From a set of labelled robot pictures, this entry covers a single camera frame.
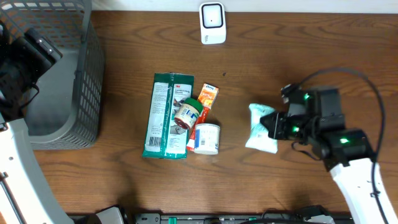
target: plastic wrapper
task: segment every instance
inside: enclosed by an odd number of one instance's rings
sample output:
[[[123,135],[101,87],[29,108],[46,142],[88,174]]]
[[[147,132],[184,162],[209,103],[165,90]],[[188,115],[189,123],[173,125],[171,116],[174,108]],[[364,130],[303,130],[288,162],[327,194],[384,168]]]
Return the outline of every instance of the plastic wrapper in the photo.
[[[271,114],[275,109],[256,103],[250,104],[249,109],[251,111],[251,131],[246,147],[275,154],[278,151],[277,140],[268,137],[268,130],[260,123],[261,117]]]
[[[192,90],[191,75],[155,74],[143,157],[187,157],[188,131],[175,124],[174,115],[185,99],[192,96]]]

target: white device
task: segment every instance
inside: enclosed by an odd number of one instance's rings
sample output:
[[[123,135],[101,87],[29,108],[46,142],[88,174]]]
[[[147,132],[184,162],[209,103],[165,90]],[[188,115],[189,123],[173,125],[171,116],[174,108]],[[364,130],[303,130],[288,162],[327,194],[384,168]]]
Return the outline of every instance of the white device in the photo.
[[[55,199],[29,140],[23,118],[0,129],[0,212],[9,224],[73,224]],[[96,216],[103,224],[124,223],[116,207]]]
[[[371,169],[369,158],[349,161],[349,166],[338,164],[330,174],[347,201],[348,208],[355,224],[384,223],[376,200],[373,196]],[[375,181],[379,193],[381,207],[389,224],[397,224],[398,218],[388,198],[380,175],[380,166],[376,164]]]
[[[207,2],[199,7],[200,34],[203,44],[221,44],[226,40],[225,9],[220,2]]]

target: cable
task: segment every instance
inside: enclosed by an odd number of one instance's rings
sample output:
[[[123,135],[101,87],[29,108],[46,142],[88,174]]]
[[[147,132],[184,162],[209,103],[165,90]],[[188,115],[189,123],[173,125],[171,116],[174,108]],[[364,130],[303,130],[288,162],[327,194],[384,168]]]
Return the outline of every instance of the cable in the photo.
[[[301,220],[281,220],[281,219],[277,219],[277,218],[260,218],[257,220],[241,222],[240,224],[256,224],[256,223],[264,223],[264,224],[270,224],[270,223],[324,224],[324,223],[305,222],[305,221],[301,221]]]
[[[270,212],[270,210],[278,211],[278,209],[276,209],[276,208],[268,208],[268,209],[265,210],[264,213],[261,215],[261,218],[265,218],[266,215]]]
[[[380,211],[381,217],[383,218],[384,223],[388,224],[386,214],[384,213],[384,210],[383,210],[383,208],[381,206],[381,202],[380,202],[380,199],[379,199],[379,193],[380,192],[376,188],[376,178],[375,178],[375,175],[376,175],[376,163],[377,163],[377,159],[379,157],[379,153],[380,153],[380,150],[381,150],[381,143],[382,143],[382,140],[383,140],[384,128],[386,126],[386,111],[384,109],[384,103],[383,103],[383,100],[381,98],[380,92],[377,89],[377,87],[375,86],[375,84],[371,80],[369,80],[369,78],[365,74],[363,74],[363,73],[361,73],[359,71],[350,69],[350,68],[339,68],[339,67],[337,67],[337,68],[327,68],[327,69],[319,70],[319,71],[307,76],[306,78],[304,78],[297,86],[303,85],[306,81],[308,81],[309,79],[311,79],[311,78],[313,78],[315,76],[323,75],[323,74],[327,74],[327,73],[331,73],[331,72],[344,72],[344,73],[349,73],[351,75],[356,75],[359,78],[362,78],[372,88],[373,92],[377,96],[377,102],[379,103],[380,112],[381,112],[381,126],[380,126],[379,139],[377,140],[376,151],[374,152],[374,157],[373,157],[373,161],[372,161],[373,164],[372,164],[372,171],[371,171],[371,180],[372,180],[373,195],[374,195],[374,198],[376,199],[377,206],[379,207],[379,211]]]
[[[292,149],[293,149],[294,151],[296,151],[296,152],[301,152],[302,154],[304,154],[304,155],[308,156],[309,158],[313,159],[314,161],[321,161],[321,159],[316,158],[315,156],[311,155],[311,153],[309,153],[309,152],[307,152],[307,151],[296,149],[296,147],[294,147],[296,144],[300,144],[300,145],[302,145],[302,146],[304,145],[304,144],[302,144],[301,142],[294,141],[294,142],[292,143]]]
[[[31,88],[34,88],[34,89],[36,90],[36,94],[35,94],[28,102],[24,103],[24,104],[19,108],[20,110],[24,109],[27,105],[29,105],[29,104],[34,100],[34,98],[40,93],[40,89],[39,89],[39,87],[38,87],[35,83],[30,84],[30,87],[31,87]]]

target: snack packet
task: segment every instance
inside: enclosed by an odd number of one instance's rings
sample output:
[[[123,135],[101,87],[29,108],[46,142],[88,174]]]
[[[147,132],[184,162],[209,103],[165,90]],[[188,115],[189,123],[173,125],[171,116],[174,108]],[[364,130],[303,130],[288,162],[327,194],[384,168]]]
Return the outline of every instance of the snack packet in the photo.
[[[217,87],[214,87],[212,85],[206,83],[203,85],[203,88],[201,89],[201,92],[198,97],[198,101],[203,105],[203,111],[201,112],[201,115],[197,119],[195,125],[202,124],[206,121],[207,114],[210,112],[211,107],[213,106],[214,101],[216,100],[218,90],[219,89]],[[187,149],[190,151],[194,151],[194,147],[195,147],[195,127],[193,127],[191,137],[187,144]]]
[[[268,129],[260,123],[260,118],[275,110],[270,106],[256,103],[251,103],[249,109],[251,111],[251,131],[246,147],[275,154],[278,151],[278,142],[268,137]]]

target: small jar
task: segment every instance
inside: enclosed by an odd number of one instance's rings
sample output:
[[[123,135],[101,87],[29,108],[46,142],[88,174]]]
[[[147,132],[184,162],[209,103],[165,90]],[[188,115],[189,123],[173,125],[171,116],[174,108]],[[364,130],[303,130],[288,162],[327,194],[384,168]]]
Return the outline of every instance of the small jar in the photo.
[[[203,106],[198,101],[187,98],[174,116],[174,122],[183,129],[191,129],[197,121]]]

